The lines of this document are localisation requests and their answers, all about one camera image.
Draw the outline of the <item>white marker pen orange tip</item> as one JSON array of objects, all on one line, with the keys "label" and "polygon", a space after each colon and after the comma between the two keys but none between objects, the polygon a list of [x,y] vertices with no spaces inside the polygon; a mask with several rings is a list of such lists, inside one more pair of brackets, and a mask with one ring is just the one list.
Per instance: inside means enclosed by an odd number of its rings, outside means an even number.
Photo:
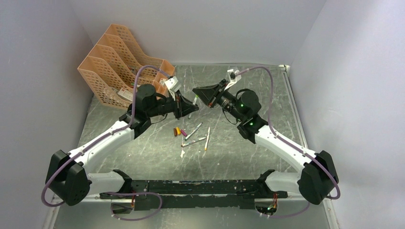
[{"label": "white marker pen orange tip", "polygon": [[209,139],[210,139],[210,132],[211,132],[211,127],[208,127],[206,141],[205,141],[205,145],[204,145],[204,150],[205,151],[207,151],[207,148],[208,148],[208,143],[209,143]]}]

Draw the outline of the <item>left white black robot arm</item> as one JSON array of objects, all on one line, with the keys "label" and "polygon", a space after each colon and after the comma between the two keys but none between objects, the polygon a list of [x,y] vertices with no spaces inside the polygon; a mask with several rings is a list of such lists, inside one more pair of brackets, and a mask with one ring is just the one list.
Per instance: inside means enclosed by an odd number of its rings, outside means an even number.
[{"label": "left white black robot arm", "polygon": [[173,97],[165,97],[157,93],[153,85],[141,85],[128,111],[108,130],[77,149],[68,153],[59,150],[52,155],[41,201],[49,207],[56,206],[45,200],[48,189],[62,200],[62,204],[69,206],[93,194],[109,193],[127,198],[132,192],[132,179],[119,169],[93,173],[98,161],[143,134],[151,126],[152,117],[173,113],[180,119],[198,109],[198,105],[182,96],[180,91]]}]

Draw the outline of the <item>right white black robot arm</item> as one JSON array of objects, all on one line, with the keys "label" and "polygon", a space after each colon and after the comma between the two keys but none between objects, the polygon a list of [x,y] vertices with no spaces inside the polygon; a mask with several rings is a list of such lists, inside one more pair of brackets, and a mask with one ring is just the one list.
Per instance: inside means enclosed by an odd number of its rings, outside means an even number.
[{"label": "right white black robot arm", "polygon": [[258,114],[261,104],[256,92],[241,89],[233,95],[227,85],[228,82],[222,80],[192,91],[207,107],[218,105],[233,116],[239,122],[237,129],[242,138],[276,153],[296,170],[295,173],[271,173],[258,184],[259,194],[268,198],[275,191],[299,193],[314,205],[326,198],[332,199],[330,192],[338,188],[339,178],[330,153],[315,152],[282,135]]}]

